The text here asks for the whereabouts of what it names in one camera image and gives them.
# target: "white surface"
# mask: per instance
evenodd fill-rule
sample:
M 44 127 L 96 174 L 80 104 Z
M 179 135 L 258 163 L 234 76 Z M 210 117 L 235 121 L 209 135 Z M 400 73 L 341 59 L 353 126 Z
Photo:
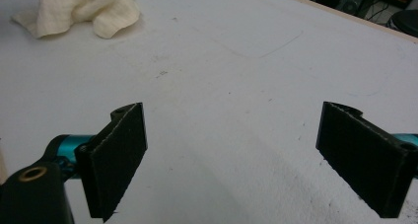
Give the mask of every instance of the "white surface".
M 137 0 L 114 39 L 34 39 L 0 0 L 0 145 L 9 172 L 62 133 L 143 102 L 149 150 L 108 223 L 416 223 L 418 186 L 382 220 L 315 147 L 323 101 L 389 132 L 418 127 L 417 44 L 295 0 Z M 90 219 L 67 183 L 77 223 Z

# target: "cloth fold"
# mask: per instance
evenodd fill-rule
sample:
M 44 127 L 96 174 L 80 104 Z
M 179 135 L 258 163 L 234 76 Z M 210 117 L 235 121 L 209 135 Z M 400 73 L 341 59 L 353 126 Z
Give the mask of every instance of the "cloth fold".
M 38 9 L 12 19 L 34 37 L 67 32 L 74 23 L 92 21 L 96 35 L 111 38 L 139 19 L 135 0 L 39 0 Z

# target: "beige towel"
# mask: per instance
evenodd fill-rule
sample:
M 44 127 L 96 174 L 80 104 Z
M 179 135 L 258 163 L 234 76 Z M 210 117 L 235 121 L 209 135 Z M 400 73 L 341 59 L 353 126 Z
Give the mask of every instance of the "beige towel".
M 139 18 L 135 0 L 39 0 L 37 10 L 12 17 L 34 37 L 60 34 L 74 23 L 92 21 L 99 37 L 111 38 Z

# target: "round black object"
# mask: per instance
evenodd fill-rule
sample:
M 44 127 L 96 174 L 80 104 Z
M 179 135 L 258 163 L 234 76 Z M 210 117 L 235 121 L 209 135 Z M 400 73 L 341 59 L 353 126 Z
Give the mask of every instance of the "round black object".
M 393 24 L 403 33 L 418 37 L 418 10 L 403 10 L 392 15 Z

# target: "scratch on table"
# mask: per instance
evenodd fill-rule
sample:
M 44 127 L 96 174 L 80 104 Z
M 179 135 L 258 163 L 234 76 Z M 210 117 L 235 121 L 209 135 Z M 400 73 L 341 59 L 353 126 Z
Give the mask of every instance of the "scratch on table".
M 286 43 L 284 43 L 284 44 L 280 45 L 279 47 L 275 48 L 274 50 L 272 50 L 272 51 L 270 51 L 270 52 L 268 52 L 268 53 L 265 53 L 265 54 L 263 54 L 263 55 L 259 56 L 259 58 L 263 58 L 263 57 L 265 57 L 265 56 L 267 56 L 267 55 L 269 55 L 269 54 L 272 54 L 272 53 L 274 53 L 274 52 L 279 51 L 280 49 L 282 49 L 282 48 L 286 47 L 287 45 L 289 45 L 290 43 L 292 43 L 293 41 L 295 41 L 297 38 L 301 37 L 303 34 L 304 34 L 304 31 L 301 31 L 301 32 L 300 32 L 297 36 L 293 37 L 292 39 L 290 39 L 290 40 L 289 40 L 289 41 L 287 41 Z

